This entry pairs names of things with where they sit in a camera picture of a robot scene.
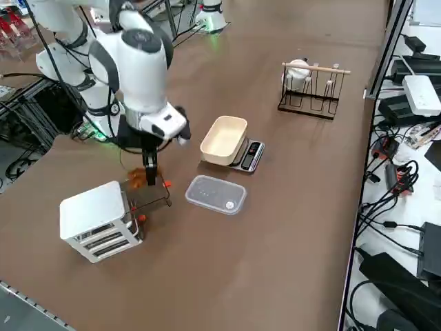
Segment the digital kitchen scale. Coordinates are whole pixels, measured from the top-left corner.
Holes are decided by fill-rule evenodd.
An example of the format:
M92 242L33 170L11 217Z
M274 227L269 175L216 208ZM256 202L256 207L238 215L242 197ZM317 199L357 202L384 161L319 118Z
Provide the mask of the digital kitchen scale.
M264 148L264 143L245 137L236 158L228 167L245 172L254 172Z

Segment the wooden dowel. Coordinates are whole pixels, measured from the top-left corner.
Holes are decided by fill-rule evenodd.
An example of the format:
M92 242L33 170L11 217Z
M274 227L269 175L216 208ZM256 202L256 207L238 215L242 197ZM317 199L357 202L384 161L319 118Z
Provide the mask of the wooden dowel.
M349 70L341 70L341 69L334 69L334 68L304 66L301 64L292 64L292 63L285 63L285 62L282 63L282 65L287 68L308 69L311 71L333 72L335 74L351 74L351 72Z

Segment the white router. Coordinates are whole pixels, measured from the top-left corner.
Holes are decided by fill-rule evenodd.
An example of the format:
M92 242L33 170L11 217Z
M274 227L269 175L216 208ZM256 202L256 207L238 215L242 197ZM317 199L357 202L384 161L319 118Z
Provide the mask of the white router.
M138 232L129 201L117 181L60 204L60 238L92 263L140 244Z
M403 57L400 58L412 74L405 76L402 82L412 113L425 117L439 115L441 113L440 98L428 76L415 75L406 60Z

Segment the clear plastic container lid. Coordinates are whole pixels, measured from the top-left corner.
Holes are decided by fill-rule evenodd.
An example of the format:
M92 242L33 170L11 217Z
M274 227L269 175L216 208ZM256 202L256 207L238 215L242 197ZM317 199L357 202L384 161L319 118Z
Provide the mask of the clear plastic container lid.
M190 203L227 215L237 214L246 196L243 186L204 175L193 179L185 193Z

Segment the brown tabletop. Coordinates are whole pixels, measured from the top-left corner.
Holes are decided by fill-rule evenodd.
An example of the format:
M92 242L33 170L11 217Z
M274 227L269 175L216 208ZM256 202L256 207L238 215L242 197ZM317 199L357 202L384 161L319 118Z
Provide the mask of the brown tabletop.
M80 331L335 330L384 12L381 1L226 1L221 36L175 49L168 97L187 109L193 137L159 155L173 206L152 215L146 240L97 264L60 240L60 201L125 171L117 148L59 137L0 197L0 279ZM334 121L277 111L281 63L298 57L352 71ZM200 162L225 114L266 144L251 176ZM186 202L198 174L245 186L240 213Z

